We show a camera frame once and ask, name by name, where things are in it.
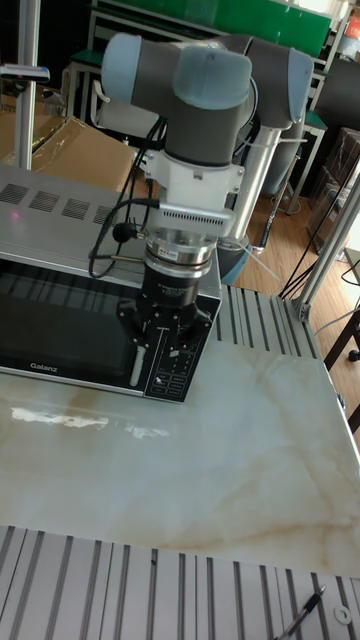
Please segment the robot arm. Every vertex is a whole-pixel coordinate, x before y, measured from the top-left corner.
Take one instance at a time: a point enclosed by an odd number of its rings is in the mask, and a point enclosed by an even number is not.
[[[110,41],[106,95],[167,120],[164,150],[147,159],[161,191],[146,227],[142,290],[136,308],[119,309],[142,348],[159,326],[175,324],[175,342],[188,342],[211,323],[196,306],[199,281],[216,246],[222,271],[236,278],[241,240],[281,132],[302,118],[311,74],[305,54],[249,36],[185,48],[128,34]],[[244,175],[232,154],[255,109],[260,129]],[[228,193],[238,194],[233,211]]]

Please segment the pen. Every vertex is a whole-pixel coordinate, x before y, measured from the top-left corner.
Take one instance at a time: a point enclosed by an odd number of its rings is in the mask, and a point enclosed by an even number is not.
[[[296,629],[300,627],[302,621],[305,620],[306,616],[308,616],[309,613],[311,613],[311,611],[319,604],[321,596],[323,595],[325,589],[325,586],[320,587],[319,591],[314,593],[314,595],[311,596],[307,603],[304,604],[300,613],[296,616],[295,620],[292,621],[290,626],[285,629],[284,633],[274,640],[287,640],[288,638],[290,638],[290,636],[295,633]]]

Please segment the microwave window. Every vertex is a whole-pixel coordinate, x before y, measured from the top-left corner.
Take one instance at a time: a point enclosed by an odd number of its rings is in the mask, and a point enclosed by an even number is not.
[[[133,290],[15,263],[0,266],[3,355],[105,375],[127,373],[134,346],[116,308]]]

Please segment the microwave oven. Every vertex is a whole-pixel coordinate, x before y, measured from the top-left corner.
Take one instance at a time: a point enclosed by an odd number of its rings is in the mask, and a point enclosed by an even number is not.
[[[139,369],[117,307],[138,295],[143,266],[124,262],[104,280],[87,274],[99,223],[116,200],[113,191],[1,167],[0,370],[183,402],[211,329],[173,353],[169,330],[159,330]],[[134,215],[141,220],[141,208]],[[143,252],[139,240],[124,245],[128,257]],[[220,304],[215,253],[197,298],[213,326]]]

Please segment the wooden floor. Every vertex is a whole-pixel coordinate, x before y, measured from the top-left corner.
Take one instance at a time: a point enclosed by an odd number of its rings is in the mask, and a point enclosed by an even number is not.
[[[306,221],[311,209],[304,198],[300,199],[300,203],[301,211],[296,215],[287,216],[280,211],[277,213],[266,248],[262,253],[257,254],[257,257],[280,278],[280,282],[249,258],[235,286],[274,295],[281,291],[309,241]],[[271,205],[268,200],[261,199],[258,202],[248,228],[249,239],[253,245],[259,244],[261,240],[270,210]],[[311,249],[298,273],[300,274],[310,266],[316,258],[314,249]],[[360,296],[360,287],[346,284],[340,278],[347,268],[347,263],[336,261],[320,288],[310,315],[310,324],[314,332],[356,306]],[[341,320],[324,329],[317,336],[317,343],[323,358],[327,355],[346,322],[347,319]],[[360,361],[353,363],[347,359],[350,349],[356,349],[354,340],[349,342],[348,347],[330,372],[336,390],[345,399],[347,417],[360,402]],[[360,429],[355,434],[355,440],[360,449]]]

